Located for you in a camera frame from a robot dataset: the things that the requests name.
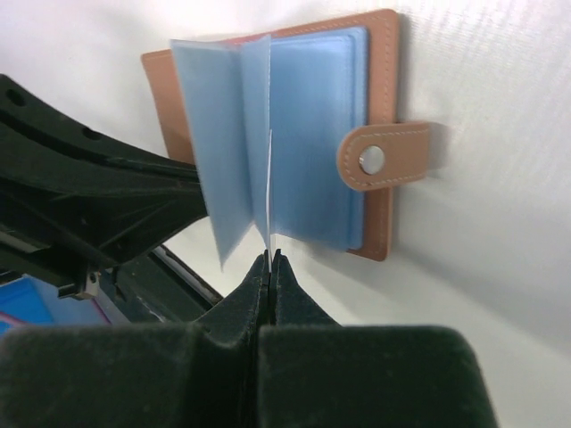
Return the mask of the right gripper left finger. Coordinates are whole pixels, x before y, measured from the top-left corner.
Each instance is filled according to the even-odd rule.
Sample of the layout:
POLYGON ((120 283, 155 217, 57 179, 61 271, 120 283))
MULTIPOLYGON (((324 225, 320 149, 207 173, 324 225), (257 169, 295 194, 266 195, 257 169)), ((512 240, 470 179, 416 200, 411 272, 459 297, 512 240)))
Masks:
POLYGON ((269 258, 193 322, 21 327, 1 341, 4 427, 254 427, 269 258))

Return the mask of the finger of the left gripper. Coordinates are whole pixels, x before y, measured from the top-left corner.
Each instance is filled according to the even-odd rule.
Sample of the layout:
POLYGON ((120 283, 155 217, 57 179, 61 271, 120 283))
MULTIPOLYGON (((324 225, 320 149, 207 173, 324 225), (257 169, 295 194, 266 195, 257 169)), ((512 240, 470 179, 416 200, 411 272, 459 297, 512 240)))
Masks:
POLYGON ((94 131, 1 78, 1 280, 87 299, 99 273, 206 216, 194 166, 94 131))

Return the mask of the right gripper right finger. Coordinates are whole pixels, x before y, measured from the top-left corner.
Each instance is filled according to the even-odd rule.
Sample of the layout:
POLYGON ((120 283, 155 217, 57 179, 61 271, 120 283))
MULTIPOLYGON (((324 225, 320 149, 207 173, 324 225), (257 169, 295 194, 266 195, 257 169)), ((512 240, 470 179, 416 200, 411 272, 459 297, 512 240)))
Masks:
POLYGON ((438 325, 342 326, 277 254, 258 341, 261 427, 494 427, 476 355, 438 325))

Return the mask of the silver VIP credit card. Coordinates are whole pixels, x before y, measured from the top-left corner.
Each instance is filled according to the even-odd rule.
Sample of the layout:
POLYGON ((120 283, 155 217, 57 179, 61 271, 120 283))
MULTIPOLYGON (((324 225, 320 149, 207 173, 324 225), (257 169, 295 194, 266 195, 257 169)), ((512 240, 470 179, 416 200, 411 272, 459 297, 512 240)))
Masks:
POLYGON ((269 259, 269 272, 272 272, 273 264, 273 244, 271 233, 271 160, 272 160, 272 130, 269 130, 269 145, 267 153, 267 174, 266 174, 266 190, 265 190, 265 219, 266 219, 266 234, 265 243, 269 259))

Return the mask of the tan leather card holder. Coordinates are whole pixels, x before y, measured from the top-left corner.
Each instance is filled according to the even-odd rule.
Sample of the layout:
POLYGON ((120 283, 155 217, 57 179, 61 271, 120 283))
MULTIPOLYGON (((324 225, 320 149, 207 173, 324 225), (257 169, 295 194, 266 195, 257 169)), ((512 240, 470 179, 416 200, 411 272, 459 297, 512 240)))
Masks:
POLYGON ((393 189, 425 177, 430 127, 396 119, 400 20, 382 9, 145 53, 169 156, 198 171, 220 261, 255 227, 376 261, 393 189))

